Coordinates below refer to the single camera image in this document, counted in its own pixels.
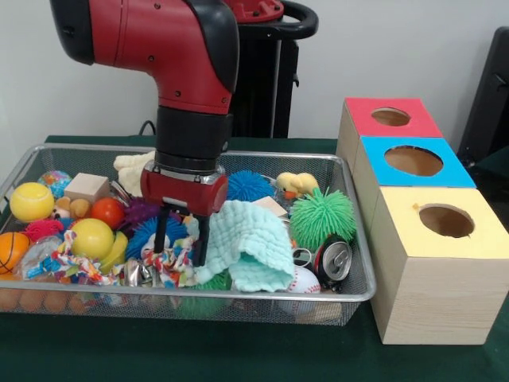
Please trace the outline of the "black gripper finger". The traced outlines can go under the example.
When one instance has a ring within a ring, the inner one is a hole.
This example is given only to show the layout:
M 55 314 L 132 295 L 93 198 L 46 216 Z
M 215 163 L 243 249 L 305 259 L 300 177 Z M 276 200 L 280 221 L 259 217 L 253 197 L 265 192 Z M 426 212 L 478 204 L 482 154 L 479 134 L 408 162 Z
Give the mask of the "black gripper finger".
M 170 207 L 168 205 L 162 205 L 159 210 L 157 217 L 157 228 L 154 238 L 154 252 L 162 253 L 165 248 L 165 234 L 166 225 L 169 218 Z
M 199 236 L 194 244 L 193 264 L 195 267 L 202 267 L 206 260 L 209 238 L 209 216 L 198 216 Z

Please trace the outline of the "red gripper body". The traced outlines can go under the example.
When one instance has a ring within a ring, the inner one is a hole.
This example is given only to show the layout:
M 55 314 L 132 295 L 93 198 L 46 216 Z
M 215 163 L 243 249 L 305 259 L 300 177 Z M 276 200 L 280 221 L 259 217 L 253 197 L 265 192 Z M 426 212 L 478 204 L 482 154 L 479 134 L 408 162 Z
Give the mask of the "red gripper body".
M 211 216 L 226 201 L 228 179 L 221 172 L 179 173 L 163 169 L 156 162 L 147 162 L 140 186 L 142 196 L 153 204 L 187 209 L 195 216 Z

